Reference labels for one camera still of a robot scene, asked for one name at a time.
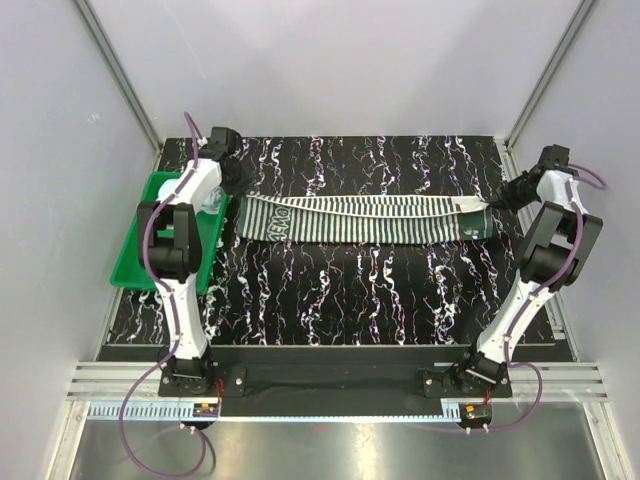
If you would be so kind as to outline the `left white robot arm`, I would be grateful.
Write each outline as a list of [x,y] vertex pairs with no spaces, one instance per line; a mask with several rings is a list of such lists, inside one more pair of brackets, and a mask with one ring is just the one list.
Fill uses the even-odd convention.
[[208,137],[192,130],[193,158],[173,186],[136,211],[139,263],[159,292],[169,329],[169,352],[159,361],[171,381],[196,396],[215,386],[216,372],[197,304],[203,246],[197,213],[216,189],[238,195],[250,179],[238,159],[241,135],[214,127]]

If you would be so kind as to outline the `striped green white towel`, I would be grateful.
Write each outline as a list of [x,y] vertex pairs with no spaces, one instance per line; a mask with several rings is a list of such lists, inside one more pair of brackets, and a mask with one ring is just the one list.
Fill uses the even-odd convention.
[[430,245],[494,234],[476,196],[347,195],[242,198],[237,234],[290,243]]

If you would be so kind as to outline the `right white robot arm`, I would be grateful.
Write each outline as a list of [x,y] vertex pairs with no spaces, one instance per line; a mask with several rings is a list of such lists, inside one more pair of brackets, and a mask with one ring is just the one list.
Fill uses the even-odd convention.
[[605,188],[598,175],[591,180],[579,175],[567,147],[548,145],[531,170],[501,186],[488,201],[494,209],[514,213],[534,202],[540,209],[517,251],[516,275],[506,300],[452,369],[452,382],[463,395],[480,395],[502,384],[533,318],[583,270],[604,222],[581,201],[582,182]]

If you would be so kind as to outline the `light blue towel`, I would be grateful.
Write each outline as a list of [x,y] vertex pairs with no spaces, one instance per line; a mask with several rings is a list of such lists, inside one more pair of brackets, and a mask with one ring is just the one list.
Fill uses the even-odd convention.
[[[164,200],[170,193],[173,192],[177,184],[177,179],[166,180],[158,190],[157,200]],[[197,211],[203,212],[208,215],[219,214],[223,202],[223,197],[224,191],[220,186],[210,190],[201,202],[195,203],[195,205],[198,207]]]

